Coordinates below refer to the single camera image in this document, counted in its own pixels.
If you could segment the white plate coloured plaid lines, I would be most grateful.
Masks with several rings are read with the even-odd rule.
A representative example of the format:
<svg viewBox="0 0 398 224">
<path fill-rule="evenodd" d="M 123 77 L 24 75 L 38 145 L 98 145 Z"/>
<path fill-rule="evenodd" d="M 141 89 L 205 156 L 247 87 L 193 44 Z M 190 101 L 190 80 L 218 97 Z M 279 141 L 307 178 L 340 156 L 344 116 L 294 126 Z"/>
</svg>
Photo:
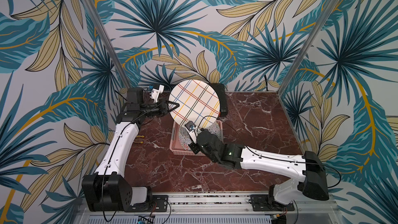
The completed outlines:
<svg viewBox="0 0 398 224">
<path fill-rule="evenodd" d="M 169 101 L 180 104 L 171 113 L 179 126 L 193 121 L 199 128 L 208 128 L 220 114 L 220 102 L 215 90 L 200 80 L 185 80 L 176 85 L 169 95 Z"/>
</svg>

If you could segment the white plate colourful squiggle pattern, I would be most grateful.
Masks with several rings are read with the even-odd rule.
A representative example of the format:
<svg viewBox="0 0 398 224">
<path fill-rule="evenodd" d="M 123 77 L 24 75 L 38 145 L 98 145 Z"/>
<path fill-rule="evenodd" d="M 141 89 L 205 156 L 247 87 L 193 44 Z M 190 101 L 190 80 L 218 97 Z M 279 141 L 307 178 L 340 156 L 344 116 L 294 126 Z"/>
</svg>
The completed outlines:
<svg viewBox="0 0 398 224">
<path fill-rule="evenodd" d="M 216 122 L 212 124 L 210 127 L 206 128 L 206 130 L 209 131 L 209 133 L 216 135 L 220 140 L 223 138 L 222 135 L 222 130 L 219 126 L 219 123 Z M 192 142 L 190 139 L 190 136 L 185 128 L 180 128 L 178 131 L 178 138 L 180 141 L 181 146 L 186 150 L 186 151 L 191 151 L 189 144 Z"/>
</svg>

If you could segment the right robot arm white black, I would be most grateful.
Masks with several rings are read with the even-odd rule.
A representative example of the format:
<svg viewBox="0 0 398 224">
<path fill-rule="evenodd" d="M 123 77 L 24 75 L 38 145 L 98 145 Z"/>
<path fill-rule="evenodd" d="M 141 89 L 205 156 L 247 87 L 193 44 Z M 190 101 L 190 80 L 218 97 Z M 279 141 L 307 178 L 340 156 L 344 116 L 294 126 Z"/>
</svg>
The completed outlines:
<svg viewBox="0 0 398 224">
<path fill-rule="evenodd" d="M 206 129 L 197 133 L 188 130 L 190 149 L 201 152 L 213 163 L 229 170 L 258 170 L 288 178 L 272 185 L 268 191 L 269 204 L 288 205 L 299 197 L 316 201 L 329 200 L 325 166 L 311 151 L 304 155 L 283 155 L 256 150 L 246 145 L 224 143 Z"/>
</svg>

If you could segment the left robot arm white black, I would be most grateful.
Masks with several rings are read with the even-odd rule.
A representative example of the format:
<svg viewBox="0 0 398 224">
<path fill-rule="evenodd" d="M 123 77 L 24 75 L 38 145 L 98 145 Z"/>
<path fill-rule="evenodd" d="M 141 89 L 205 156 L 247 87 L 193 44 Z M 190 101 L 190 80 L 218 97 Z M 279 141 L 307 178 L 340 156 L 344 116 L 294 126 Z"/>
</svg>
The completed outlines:
<svg viewBox="0 0 398 224">
<path fill-rule="evenodd" d="M 142 88 L 129 88 L 127 102 L 117 116 L 112 142 L 95 172 L 83 178 L 82 188 L 92 212 L 147 212 L 154 207 L 149 187 L 132 187 L 124 178 L 131 147 L 147 118 L 163 117 L 178 103 L 161 99 L 163 85 L 151 88 L 152 102 L 145 102 Z"/>
</svg>

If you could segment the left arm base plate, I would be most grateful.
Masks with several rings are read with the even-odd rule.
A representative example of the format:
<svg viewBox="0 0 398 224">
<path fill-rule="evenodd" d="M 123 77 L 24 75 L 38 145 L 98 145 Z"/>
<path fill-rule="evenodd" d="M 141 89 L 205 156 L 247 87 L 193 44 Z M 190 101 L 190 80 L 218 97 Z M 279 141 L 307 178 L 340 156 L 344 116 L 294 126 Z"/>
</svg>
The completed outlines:
<svg viewBox="0 0 398 224">
<path fill-rule="evenodd" d="M 168 195 L 154 195 L 146 197 L 145 200 L 139 197 L 133 197 L 131 203 L 127 206 L 126 213 L 144 213 L 155 212 L 165 213 L 170 208 L 168 205 Z"/>
</svg>

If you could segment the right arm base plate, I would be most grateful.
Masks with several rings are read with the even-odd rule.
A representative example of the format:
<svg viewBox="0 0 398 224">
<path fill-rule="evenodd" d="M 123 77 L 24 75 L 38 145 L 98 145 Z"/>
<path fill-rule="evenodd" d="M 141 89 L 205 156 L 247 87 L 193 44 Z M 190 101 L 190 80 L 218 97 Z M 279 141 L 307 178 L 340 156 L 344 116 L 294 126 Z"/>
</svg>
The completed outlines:
<svg viewBox="0 0 398 224">
<path fill-rule="evenodd" d="M 268 195 L 250 195 L 249 203 L 254 212 L 289 212 L 294 211 L 295 207 L 292 203 L 288 205 L 280 204 L 274 200 L 270 200 Z"/>
</svg>

